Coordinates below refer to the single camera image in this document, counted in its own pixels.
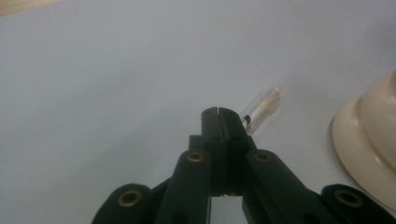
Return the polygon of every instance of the white table surface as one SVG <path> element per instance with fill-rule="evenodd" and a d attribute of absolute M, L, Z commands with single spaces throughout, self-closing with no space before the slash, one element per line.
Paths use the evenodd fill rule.
<path fill-rule="evenodd" d="M 203 110 L 276 85 L 257 146 L 316 192 L 358 187 L 332 117 L 395 62 L 393 0 L 65 0 L 3 17 L 0 223 L 90 223 L 114 189 L 170 176 Z M 241 199 L 214 198 L 211 220 L 247 223 Z"/>

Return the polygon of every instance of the gray surface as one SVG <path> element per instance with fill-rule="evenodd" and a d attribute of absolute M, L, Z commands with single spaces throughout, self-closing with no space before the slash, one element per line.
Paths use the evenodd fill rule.
<path fill-rule="evenodd" d="M 62 1 L 0 19 L 0 223 L 90 223 L 172 174 L 210 106 L 282 87 L 254 134 L 312 190 L 356 187 L 334 113 L 395 69 L 396 2 Z M 214 199 L 212 223 L 246 223 Z"/>

